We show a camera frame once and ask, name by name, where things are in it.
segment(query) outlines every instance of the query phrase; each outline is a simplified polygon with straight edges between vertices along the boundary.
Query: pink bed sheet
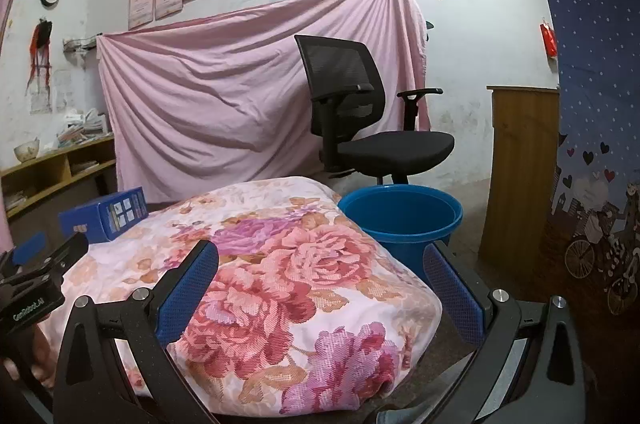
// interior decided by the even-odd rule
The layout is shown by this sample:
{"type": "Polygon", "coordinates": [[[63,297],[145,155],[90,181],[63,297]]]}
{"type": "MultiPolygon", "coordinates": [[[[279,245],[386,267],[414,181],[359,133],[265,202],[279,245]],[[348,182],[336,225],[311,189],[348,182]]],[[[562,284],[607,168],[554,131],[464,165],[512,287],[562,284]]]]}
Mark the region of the pink bed sheet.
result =
{"type": "MultiPolygon", "coordinates": [[[[126,298],[152,287],[200,239],[220,269],[168,351],[214,413],[289,416],[354,410],[389,394],[430,343],[435,294],[306,178],[228,186],[154,213],[92,245],[66,275],[65,304],[41,324],[55,350],[73,302],[126,298]]],[[[137,394],[147,394],[126,344],[137,394]]]]}
{"type": "MultiPolygon", "coordinates": [[[[426,24],[415,0],[287,0],[98,38],[118,187],[149,202],[320,169],[321,140],[294,34],[363,42],[402,127],[401,90],[424,87],[426,24]]],[[[418,126],[429,129],[426,103],[418,126]]]]}

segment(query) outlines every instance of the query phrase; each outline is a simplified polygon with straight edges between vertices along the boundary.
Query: red paper charm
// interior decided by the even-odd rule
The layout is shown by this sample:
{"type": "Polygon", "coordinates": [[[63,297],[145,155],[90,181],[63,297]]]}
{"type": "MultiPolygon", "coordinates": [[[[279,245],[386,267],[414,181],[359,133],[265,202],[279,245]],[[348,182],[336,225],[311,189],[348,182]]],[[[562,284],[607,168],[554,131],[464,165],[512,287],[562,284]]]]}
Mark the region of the red paper charm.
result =
{"type": "Polygon", "coordinates": [[[540,30],[542,30],[542,40],[545,42],[546,56],[549,58],[555,58],[558,55],[558,41],[556,40],[556,33],[546,21],[543,21],[543,23],[540,24],[540,30]]]}

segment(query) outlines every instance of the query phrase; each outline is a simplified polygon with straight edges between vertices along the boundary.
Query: wooden board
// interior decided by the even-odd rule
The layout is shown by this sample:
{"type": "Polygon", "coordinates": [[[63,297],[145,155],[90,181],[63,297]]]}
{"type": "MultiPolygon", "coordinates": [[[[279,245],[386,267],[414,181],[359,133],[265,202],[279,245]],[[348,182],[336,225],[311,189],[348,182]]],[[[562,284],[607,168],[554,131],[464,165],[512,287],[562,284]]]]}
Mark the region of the wooden board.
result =
{"type": "Polygon", "coordinates": [[[526,280],[550,209],[558,150],[559,95],[495,87],[494,163],[479,255],[526,280]]]}

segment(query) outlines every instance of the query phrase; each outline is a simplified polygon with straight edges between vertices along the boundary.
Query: plastic bucket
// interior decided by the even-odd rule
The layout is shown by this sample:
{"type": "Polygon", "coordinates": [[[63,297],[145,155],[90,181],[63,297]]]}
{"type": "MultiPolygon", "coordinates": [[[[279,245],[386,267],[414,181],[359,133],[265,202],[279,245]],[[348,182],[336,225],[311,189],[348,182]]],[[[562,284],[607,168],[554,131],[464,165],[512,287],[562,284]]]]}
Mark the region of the plastic bucket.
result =
{"type": "Polygon", "coordinates": [[[363,188],[338,207],[425,283],[424,247],[436,240],[448,243],[462,221],[462,205],[454,197],[412,184],[363,188]]]}

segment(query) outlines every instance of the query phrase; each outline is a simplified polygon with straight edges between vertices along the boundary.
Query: mesh chair back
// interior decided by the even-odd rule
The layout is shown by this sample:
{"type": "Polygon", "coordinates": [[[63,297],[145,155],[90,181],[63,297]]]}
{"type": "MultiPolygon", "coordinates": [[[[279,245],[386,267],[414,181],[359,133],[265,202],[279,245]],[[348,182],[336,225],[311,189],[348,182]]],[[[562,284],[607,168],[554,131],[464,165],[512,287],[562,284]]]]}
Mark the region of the mesh chair back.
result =
{"type": "Polygon", "coordinates": [[[431,289],[442,302],[460,337],[479,346],[484,341],[484,315],[476,298],[435,245],[425,247],[422,265],[431,289]]]}
{"type": "MultiPolygon", "coordinates": [[[[372,92],[351,94],[338,106],[337,139],[351,140],[362,128],[382,118],[385,111],[385,89],[369,49],[363,43],[318,36],[295,36],[311,95],[320,96],[345,86],[367,84],[372,92]]],[[[311,133],[322,136],[319,105],[314,102],[311,133]]]]}

